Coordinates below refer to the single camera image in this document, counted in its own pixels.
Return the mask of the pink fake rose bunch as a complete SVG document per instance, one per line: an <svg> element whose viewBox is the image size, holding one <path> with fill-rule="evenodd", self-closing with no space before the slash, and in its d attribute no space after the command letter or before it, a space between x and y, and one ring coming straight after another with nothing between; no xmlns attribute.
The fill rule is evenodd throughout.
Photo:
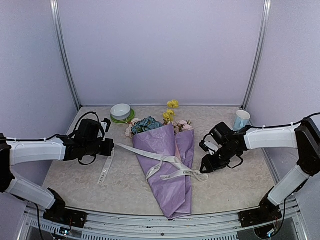
<svg viewBox="0 0 320 240"><path fill-rule="evenodd" d="M134 119L132 119L129 123L128 123L128 127L126 128L126 130L125 130L125 136L127 137L127 138L132 138L133 137L133 132L132 132L132 128L133 128L133 126L137 123L137 122L139 122L140 121L140 119L139 118L134 118Z"/></svg>

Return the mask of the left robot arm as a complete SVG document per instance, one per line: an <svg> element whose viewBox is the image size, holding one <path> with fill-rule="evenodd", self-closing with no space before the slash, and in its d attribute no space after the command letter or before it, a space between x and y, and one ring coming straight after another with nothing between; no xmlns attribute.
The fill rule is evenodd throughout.
<svg viewBox="0 0 320 240"><path fill-rule="evenodd" d="M17 139L0 135L0 191L27 200L46 209L57 221L70 218L70 211L60 195L14 173L12 166L41 161L73 161L86 156L109 157L114 141L106 138L111 121L88 119L83 115L69 135L55 134L41 139Z"/></svg>

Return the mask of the yellow fake flower stem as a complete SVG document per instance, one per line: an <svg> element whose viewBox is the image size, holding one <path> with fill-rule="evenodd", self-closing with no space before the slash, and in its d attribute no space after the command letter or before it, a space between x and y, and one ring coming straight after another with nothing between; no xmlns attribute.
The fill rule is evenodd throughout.
<svg viewBox="0 0 320 240"><path fill-rule="evenodd" d="M175 121L175 109L179 107L179 101L176 99L170 100L167 102L167 110L162 114L163 121L165 125L168 125L170 123L174 124Z"/></svg>

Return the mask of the purple wrapping paper sheet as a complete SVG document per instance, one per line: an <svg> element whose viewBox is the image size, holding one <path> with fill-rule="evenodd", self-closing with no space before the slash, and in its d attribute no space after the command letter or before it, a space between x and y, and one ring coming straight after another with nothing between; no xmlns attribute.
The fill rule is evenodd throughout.
<svg viewBox="0 0 320 240"><path fill-rule="evenodd" d="M194 130L175 134L173 126L169 124L136 134L132 142L136 149L164 156L175 156L176 152L179 152L182 163L192 168L195 151ZM161 179L161 176L177 170L171 163L163 162L159 171L147 180L163 215L169 220L192 213L191 177L183 175L170 180Z"/></svg>

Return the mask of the blue fake flower bunch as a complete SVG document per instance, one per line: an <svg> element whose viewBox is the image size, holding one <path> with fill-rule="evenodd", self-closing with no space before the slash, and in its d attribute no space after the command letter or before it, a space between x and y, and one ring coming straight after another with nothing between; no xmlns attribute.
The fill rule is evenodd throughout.
<svg viewBox="0 0 320 240"><path fill-rule="evenodd" d="M155 120L152 116L144 118L133 125L131 132L133 135L148 132L162 127L163 124Z"/></svg>

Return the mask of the clear printed cellophane wrap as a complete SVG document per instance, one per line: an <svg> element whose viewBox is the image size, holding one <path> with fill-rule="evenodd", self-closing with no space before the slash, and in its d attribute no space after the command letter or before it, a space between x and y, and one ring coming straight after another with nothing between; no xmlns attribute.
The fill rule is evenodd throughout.
<svg viewBox="0 0 320 240"><path fill-rule="evenodd" d="M187 167L186 165L184 165L184 163L182 162L182 160L180 159L181 154L180 154L180 149L178 147L178 144L175 143L175 154L176 156L166 156L166 155L161 155L161 154L157 154L157 153L152 153L152 152L147 152L144 150L140 150L134 147L130 147L127 145L124 145L122 143L116 143L115 144L117 147L121 147L125 150L128 150L132 153L135 153L137 155L140 155L142 157L146 157L148 159L151 160L156 160L158 161L158 163L156 165L154 165L153 167L151 167L147 173L145 174L145 180L148 181L149 178L151 178L153 175L155 175L162 167L163 163L170 163L171 165L173 165L176 169L178 169L177 171L171 173L171 174L167 174L167 175L161 175L160 179L163 181L167 181L167 180L172 180L174 178L177 177L181 177L181 176L190 176L190 177L195 177L199 182L204 182L206 180L209 179L208 174L206 173L201 173L199 170L192 170L191 168ZM99 176L99 179L97 181L97 184L100 186L103 186L105 179L107 177L107 174L109 173L109 170L111 168L113 159L115 156L115 148L113 148L113 150L111 151L111 155L107 157L105 164L103 166L103 169L101 171L101 174Z"/></svg>

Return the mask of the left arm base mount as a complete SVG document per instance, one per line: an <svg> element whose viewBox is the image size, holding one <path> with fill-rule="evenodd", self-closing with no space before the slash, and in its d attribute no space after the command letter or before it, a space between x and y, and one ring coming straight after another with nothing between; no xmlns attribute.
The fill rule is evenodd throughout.
<svg viewBox="0 0 320 240"><path fill-rule="evenodd" d="M83 229L85 226L87 216L88 214L84 211L72 210L68 208L60 213L54 213L53 211L46 210L43 214L43 218L45 220L81 229Z"/></svg>

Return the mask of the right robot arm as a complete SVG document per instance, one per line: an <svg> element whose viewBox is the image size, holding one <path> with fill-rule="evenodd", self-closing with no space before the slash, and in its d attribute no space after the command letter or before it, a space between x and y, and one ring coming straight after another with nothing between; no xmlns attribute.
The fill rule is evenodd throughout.
<svg viewBox="0 0 320 240"><path fill-rule="evenodd" d="M200 172L209 174L229 168L233 157L241 159L243 153L250 150L296 150L296 164L263 197L255 212L260 222L266 222L278 212L280 204L320 172L320 130L313 121L317 116L318 112L289 124L246 125L240 130L232 130L225 122L220 122L208 133L215 143L210 144L203 138L199 144L207 152L201 160Z"/></svg>

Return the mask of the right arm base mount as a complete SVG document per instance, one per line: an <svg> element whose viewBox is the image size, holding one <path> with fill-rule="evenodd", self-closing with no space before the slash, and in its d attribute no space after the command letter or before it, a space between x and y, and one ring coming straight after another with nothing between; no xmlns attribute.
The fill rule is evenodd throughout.
<svg viewBox="0 0 320 240"><path fill-rule="evenodd" d="M241 211L238 216L242 228L272 222L283 217L280 210L276 209L273 212L268 212L260 208Z"/></svg>

